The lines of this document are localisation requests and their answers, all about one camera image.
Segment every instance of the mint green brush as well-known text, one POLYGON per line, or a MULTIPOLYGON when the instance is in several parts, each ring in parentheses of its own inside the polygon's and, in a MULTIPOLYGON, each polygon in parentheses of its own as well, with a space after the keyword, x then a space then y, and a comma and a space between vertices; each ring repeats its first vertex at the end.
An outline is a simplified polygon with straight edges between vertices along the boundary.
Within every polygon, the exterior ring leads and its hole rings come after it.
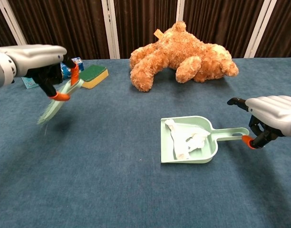
MULTIPOLYGON (((60 93, 62 94, 68 94, 71 95, 73 92, 75 92, 77 89, 79 89, 84 81, 82 79, 79 79, 74 85, 70 85, 71 81, 69 80, 61 89, 60 93)), ((55 116, 55 114, 59 111, 61 106, 64 104, 65 101, 56 101, 52 100, 48 107, 46 108, 43 115, 39 118, 38 124, 43 124, 47 121, 49 121, 52 117, 55 116)))

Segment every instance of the brown curtain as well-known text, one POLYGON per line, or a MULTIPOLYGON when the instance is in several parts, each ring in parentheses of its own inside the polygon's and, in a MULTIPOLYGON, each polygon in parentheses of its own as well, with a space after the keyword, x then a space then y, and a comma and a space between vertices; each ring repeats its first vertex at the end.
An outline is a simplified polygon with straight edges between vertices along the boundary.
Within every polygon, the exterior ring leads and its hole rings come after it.
POLYGON ((17 42, 13 37, 10 28, 0 10, 0 47, 16 45, 17 42))
POLYGON ((156 29, 164 32, 176 21, 176 0, 114 0, 114 5, 121 58, 158 41, 156 29))
POLYGON ((245 55, 264 0, 185 0, 187 31, 223 45, 233 58, 245 55))
POLYGON ((276 2, 255 57, 291 57, 291 0, 276 2))
POLYGON ((70 56, 109 58, 101 0, 9 0, 27 43, 64 46, 70 56))

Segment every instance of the white tissue paper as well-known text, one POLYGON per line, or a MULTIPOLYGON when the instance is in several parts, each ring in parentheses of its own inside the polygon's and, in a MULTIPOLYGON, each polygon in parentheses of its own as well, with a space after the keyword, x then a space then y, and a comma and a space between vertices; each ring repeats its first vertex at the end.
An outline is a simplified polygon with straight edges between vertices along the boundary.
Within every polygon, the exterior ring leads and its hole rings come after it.
POLYGON ((174 152, 176 159, 190 159, 189 152, 203 148, 206 138, 210 133, 203 128, 194 127, 189 133, 183 132, 172 119, 165 121, 165 124, 171 131, 171 136, 174 142, 174 152))

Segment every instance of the mint green dustpan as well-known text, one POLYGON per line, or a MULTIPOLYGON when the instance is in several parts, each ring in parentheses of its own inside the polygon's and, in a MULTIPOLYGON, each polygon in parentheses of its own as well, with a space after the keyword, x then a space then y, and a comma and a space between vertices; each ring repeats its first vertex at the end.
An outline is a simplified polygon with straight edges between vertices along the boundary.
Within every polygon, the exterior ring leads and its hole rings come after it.
POLYGON ((183 116, 163 118, 160 122, 161 129, 161 163, 207 163, 212 160, 218 150, 218 141, 241 140, 243 135, 249 135, 246 128, 214 129, 211 122, 202 116, 183 116), (181 132, 200 127, 210 133, 204 147, 190 152, 190 159, 177 160, 174 156, 174 141, 171 131, 165 124, 168 119, 173 119, 181 132))

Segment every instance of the teddy bear tag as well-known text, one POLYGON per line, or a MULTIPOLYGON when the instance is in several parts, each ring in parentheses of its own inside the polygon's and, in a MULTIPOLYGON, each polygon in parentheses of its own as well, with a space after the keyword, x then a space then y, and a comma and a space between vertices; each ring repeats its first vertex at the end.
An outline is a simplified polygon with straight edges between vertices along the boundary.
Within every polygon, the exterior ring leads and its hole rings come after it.
POLYGON ((163 37, 163 32, 160 31, 159 29, 156 29, 154 35, 158 38, 158 39, 161 39, 163 37))

